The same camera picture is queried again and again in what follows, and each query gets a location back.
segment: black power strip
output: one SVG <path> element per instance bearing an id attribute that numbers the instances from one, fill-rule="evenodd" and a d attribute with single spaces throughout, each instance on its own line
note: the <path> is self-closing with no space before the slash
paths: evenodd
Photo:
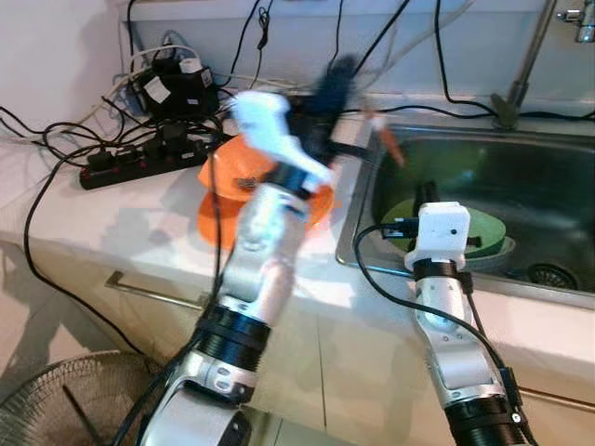
<path id="1" fill-rule="evenodd" d="M 140 147 L 124 146 L 116 153 L 101 151 L 89 155 L 79 181 L 83 189 L 92 190 L 202 165 L 206 159 L 203 141 L 188 140 L 185 128 L 164 129 Z"/>

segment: green bowl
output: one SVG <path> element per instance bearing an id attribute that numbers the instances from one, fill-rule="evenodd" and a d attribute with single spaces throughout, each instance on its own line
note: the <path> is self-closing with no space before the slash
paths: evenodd
<path id="1" fill-rule="evenodd" d="M 382 223 L 394 223 L 395 218 L 413 216 L 413 203 L 413 199 L 400 202 L 382 218 Z M 468 246 L 465 250 L 465 257 L 477 258 L 499 253 L 506 236 L 506 226 L 502 220 L 477 209 L 468 207 L 467 210 L 471 216 L 469 236 L 481 237 L 482 246 Z M 408 239 L 390 239 L 390 242 L 405 252 L 409 246 Z"/>

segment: orange bowl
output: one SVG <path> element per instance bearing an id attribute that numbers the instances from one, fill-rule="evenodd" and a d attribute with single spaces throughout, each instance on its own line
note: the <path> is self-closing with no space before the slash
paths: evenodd
<path id="1" fill-rule="evenodd" d="M 308 222 L 306 223 L 306 230 L 312 229 L 321 221 L 328 211 L 333 208 L 334 202 L 335 193 L 329 186 L 322 186 L 318 192 L 313 194 L 308 200 L 311 210 Z M 231 249 L 233 246 L 238 216 L 244 205 L 245 202 L 219 197 L 219 207 L 221 209 L 221 247 L 224 249 Z M 215 222 L 213 194 L 209 192 L 198 209 L 196 226 L 201 236 L 213 246 L 217 244 Z"/>
<path id="2" fill-rule="evenodd" d="M 215 180 L 219 197 L 247 202 L 252 190 L 240 188 L 238 179 L 255 178 L 257 181 L 273 169 L 275 162 L 245 144 L 244 137 L 238 135 L 215 151 Z M 210 190 L 210 163 L 203 164 L 198 180 Z"/>

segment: fan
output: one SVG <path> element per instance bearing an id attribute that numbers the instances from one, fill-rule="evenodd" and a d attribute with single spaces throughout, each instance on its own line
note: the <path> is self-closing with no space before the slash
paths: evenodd
<path id="1" fill-rule="evenodd" d="M 53 364 L 0 404 L 0 445 L 110 444 L 159 369 L 149 358 L 119 351 Z M 128 444 L 134 438 L 128 435 Z"/>

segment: kitchen countertop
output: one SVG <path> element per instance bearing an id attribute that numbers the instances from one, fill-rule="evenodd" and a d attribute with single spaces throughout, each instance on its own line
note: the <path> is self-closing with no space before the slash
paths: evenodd
<path id="1" fill-rule="evenodd" d="M 457 120 L 420 114 L 397 122 L 461 126 Z M 490 122 L 464 124 L 487 127 Z M 593 134 L 591 124 L 526 121 L 523 125 L 527 130 Z M 364 145 L 368 135 L 369 130 L 354 117 L 340 122 L 335 139 Z M 296 295 L 308 299 L 312 310 L 325 317 L 364 321 L 416 337 L 406 309 L 373 293 L 357 269 L 335 260 L 358 168 L 359 161 L 337 162 L 336 205 L 308 234 L 299 252 Z M 186 169 L 86 191 L 78 185 L 75 170 L 64 167 L 35 214 L 33 250 L 67 248 L 73 257 L 176 282 L 210 278 L 214 249 L 195 228 L 196 212 L 205 196 L 196 173 L 196 169 Z M 24 219 L 36 193 L 30 190 L 2 209 L 0 240 L 21 244 Z M 410 294 L 412 283 L 407 279 L 377 276 L 392 293 Z M 595 403 L 594 311 L 481 290 L 474 296 L 490 338 L 506 359 L 522 364 L 517 371 L 522 385 L 535 384 L 550 393 Z M 523 381 L 529 374 L 531 382 Z M 552 376 L 567 379 L 552 382 Z"/>

